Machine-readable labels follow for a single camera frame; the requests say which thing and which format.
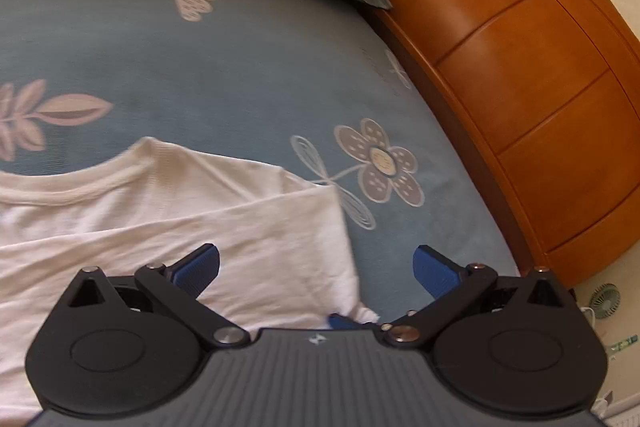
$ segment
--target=wooden headboard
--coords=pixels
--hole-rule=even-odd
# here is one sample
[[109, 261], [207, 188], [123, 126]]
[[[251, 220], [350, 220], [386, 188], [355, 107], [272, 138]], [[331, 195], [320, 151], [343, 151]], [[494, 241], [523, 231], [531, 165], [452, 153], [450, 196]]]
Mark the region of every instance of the wooden headboard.
[[640, 238], [640, 42], [609, 0], [390, 0], [366, 18], [525, 273], [567, 286]]

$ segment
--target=white cable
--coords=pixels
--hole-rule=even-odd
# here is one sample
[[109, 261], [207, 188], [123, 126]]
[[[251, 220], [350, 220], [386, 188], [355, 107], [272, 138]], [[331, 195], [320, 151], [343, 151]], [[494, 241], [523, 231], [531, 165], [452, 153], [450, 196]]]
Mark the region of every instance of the white cable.
[[595, 328], [596, 327], [596, 312], [593, 311], [593, 308], [589, 308], [588, 306], [584, 306], [584, 307], [580, 308], [580, 311], [582, 313], [584, 313], [586, 311], [590, 311], [591, 312], [591, 327]]

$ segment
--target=small fan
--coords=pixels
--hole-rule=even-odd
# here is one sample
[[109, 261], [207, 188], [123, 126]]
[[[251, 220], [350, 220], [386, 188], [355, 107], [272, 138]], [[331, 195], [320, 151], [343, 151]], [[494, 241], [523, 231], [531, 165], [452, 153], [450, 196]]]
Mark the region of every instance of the small fan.
[[615, 284], [606, 283], [596, 288], [591, 295], [589, 308], [593, 309], [597, 319], [606, 319], [620, 306], [620, 291]]

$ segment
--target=ridged black surface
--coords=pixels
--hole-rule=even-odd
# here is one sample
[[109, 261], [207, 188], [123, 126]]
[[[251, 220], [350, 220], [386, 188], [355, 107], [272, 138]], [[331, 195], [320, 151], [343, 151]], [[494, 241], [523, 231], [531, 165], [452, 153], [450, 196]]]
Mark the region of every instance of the ridged black surface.
[[[326, 340], [310, 340], [322, 335]], [[370, 331], [265, 330], [217, 352], [200, 378], [158, 409], [91, 421], [47, 411], [30, 427], [515, 427], [453, 396], [422, 356], [381, 346]], [[600, 427], [588, 413], [540, 427]]]

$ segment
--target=blue bedspread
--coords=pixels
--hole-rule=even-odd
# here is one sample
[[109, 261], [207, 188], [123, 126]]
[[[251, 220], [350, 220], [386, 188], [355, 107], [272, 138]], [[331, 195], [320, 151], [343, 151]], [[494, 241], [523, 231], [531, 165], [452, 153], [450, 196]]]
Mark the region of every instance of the blue bedspread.
[[428, 106], [345, 0], [0, 0], [0, 28], [2, 170], [74, 171], [155, 136], [335, 184], [383, 320], [431, 300], [412, 276], [421, 243], [516, 273]]

